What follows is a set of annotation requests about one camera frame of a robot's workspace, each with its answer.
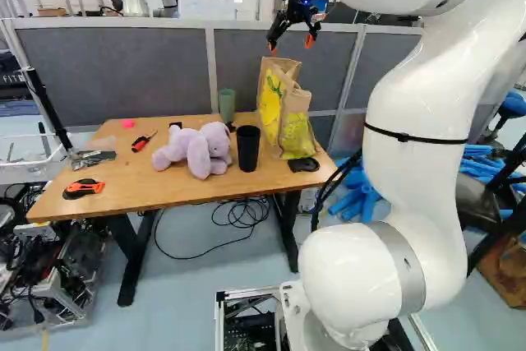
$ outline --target black cup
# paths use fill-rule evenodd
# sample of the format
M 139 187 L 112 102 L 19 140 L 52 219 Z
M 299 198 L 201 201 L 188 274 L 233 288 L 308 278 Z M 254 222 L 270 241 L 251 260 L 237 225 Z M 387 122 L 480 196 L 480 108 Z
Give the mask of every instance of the black cup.
M 236 130 L 238 138 L 239 168 L 243 172 L 253 172 L 257 166 L 257 156 L 260 150 L 260 128 L 243 125 Z

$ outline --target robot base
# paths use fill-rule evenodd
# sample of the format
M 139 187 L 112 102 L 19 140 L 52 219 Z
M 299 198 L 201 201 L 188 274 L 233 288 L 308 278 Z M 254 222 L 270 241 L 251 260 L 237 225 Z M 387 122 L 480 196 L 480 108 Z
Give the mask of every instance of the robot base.
M 218 292 L 215 324 L 216 351 L 348 351 L 312 313 L 301 281 L 279 288 Z M 389 334 L 371 351 L 414 350 L 399 321 L 394 320 Z

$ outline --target table top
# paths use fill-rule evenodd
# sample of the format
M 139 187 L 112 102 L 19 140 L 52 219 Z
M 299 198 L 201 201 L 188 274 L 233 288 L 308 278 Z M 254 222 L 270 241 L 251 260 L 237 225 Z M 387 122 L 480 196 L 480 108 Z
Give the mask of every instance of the table top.
M 320 163 L 320 169 L 314 173 L 293 173 L 286 160 L 272 158 L 270 145 L 262 137 L 257 169 L 252 173 L 244 173 L 237 165 L 235 132 L 231 134 L 233 165 L 226 174 L 211 175 L 201 181 L 190 174 L 186 161 L 172 164 L 163 172 L 153 169 L 151 156 L 155 150 L 167 144 L 168 125 L 171 122 L 180 121 L 183 127 L 199 129 L 208 122 L 219 120 L 218 114 L 137 118 L 136 125 L 131 129 L 125 129 L 118 119 L 108 120 L 92 140 L 115 136 L 117 158 L 76 172 L 72 171 L 71 166 L 67 166 L 33 205 L 27 219 L 30 222 L 42 222 L 89 218 L 294 191 L 320 186 L 336 170 L 333 160 L 317 145 L 319 152 L 315 158 Z M 233 124 L 254 125 L 256 116 L 254 113 L 236 113 Z M 150 143 L 141 152 L 133 153 L 132 142 L 138 136 L 149 135 L 155 130 L 158 133 Z M 106 182 L 106 186 L 97 195 L 83 196 L 74 201 L 62 198 L 64 189 L 82 178 Z

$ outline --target green cup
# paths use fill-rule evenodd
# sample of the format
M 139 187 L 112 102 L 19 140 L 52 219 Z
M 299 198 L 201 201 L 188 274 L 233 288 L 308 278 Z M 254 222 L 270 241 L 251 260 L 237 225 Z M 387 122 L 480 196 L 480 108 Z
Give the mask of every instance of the green cup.
M 236 112 L 236 91 L 219 91 L 219 113 L 224 123 L 233 122 L 233 114 Z

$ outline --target wooden table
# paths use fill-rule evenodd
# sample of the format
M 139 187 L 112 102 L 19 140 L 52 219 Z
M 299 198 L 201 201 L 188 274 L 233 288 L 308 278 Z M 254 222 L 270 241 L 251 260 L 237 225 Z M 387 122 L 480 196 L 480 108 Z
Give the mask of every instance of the wooden table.
M 199 129 L 208 122 L 219 120 L 218 114 L 138 118 L 132 129 L 125 129 L 118 119 L 105 122 L 92 141 L 115 136 L 117 158 L 76 172 L 68 166 L 33 205 L 27 219 L 30 222 L 43 222 L 104 217 L 119 247 L 128 257 L 119 305 L 130 305 L 158 209 L 234 197 L 272 195 L 275 197 L 273 200 L 288 261 L 291 270 L 297 272 L 298 248 L 293 236 L 293 225 L 301 190 L 322 185 L 336 170 L 334 162 L 318 146 L 319 153 L 315 158 L 320 163 L 320 169 L 314 173 L 293 173 L 288 168 L 287 161 L 272 158 L 270 147 L 262 137 L 257 169 L 252 173 L 244 173 L 237 166 L 234 132 L 231 149 L 233 165 L 224 175 L 213 175 L 201 181 L 190 174 L 186 161 L 173 164 L 163 172 L 153 169 L 151 155 L 167 144 L 168 125 L 171 122 L 182 122 L 183 127 Z M 255 123 L 254 113 L 236 113 L 235 126 Z M 133 153 L 132 142 L 138 136 L 149 135 L 155 130 L 158 133 L 150 143 L 141 152 Z M 63 199 L 64 188 L 82 178 L 104 181 L 106 186 L 98 195 L 84 196 L 74 201 Z M 284 196 L 278 196 L 279 192 L 286 193 Z M 133 211 L 146 213 L 137 234 L 127 218 L 127 213 Z

